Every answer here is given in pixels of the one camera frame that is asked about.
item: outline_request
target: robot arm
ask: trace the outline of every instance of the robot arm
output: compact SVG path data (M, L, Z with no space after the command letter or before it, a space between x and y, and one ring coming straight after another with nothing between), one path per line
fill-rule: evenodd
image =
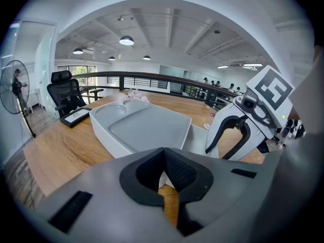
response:
M288 99L293 86L270 66L247 82L247 92L215 116L206 140L206 153L212 151L225 129L237 126L241 140L223 157L240 160L265 138L271 139L276 128L287 122L292 104Z

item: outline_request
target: glass door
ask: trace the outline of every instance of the glass door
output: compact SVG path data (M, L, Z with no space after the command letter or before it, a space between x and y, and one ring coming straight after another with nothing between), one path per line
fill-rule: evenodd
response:
M50 83L50 53L54 26L22 20L14 57L27 68L29 75L28 106L40 104L46 113L56 117L52 99L47 92Z

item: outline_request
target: window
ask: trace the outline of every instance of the window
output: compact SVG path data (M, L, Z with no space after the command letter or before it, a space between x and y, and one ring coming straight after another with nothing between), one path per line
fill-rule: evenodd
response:
M72 76L74 76L79 74L96 72L96 67L95 66L58 66L57 70L58 71L69 70ZM79 82L79 86L81 87L97 85L97 79L95 77L77 78L77 81Z

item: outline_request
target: black office chair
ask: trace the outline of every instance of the black office chair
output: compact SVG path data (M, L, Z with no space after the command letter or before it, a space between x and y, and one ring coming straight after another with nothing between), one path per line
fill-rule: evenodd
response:
M71 79L70 71L53 72L51 84L47 86L47 91L56 104L55 110L59 112L60 117L69 114L77 107L85 106L79 88L79 83L76 79Z

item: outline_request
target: white ceiling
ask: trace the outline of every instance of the white ceiling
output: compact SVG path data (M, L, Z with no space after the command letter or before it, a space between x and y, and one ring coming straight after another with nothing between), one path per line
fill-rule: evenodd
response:
M123 35L132 36L134 45L121 45L119 39ZM72 31L64 40L86 48L101 48L108 53L172 48L215 67L237 62L266 64L251 44L207 13L160 6L129 8L96 18Z

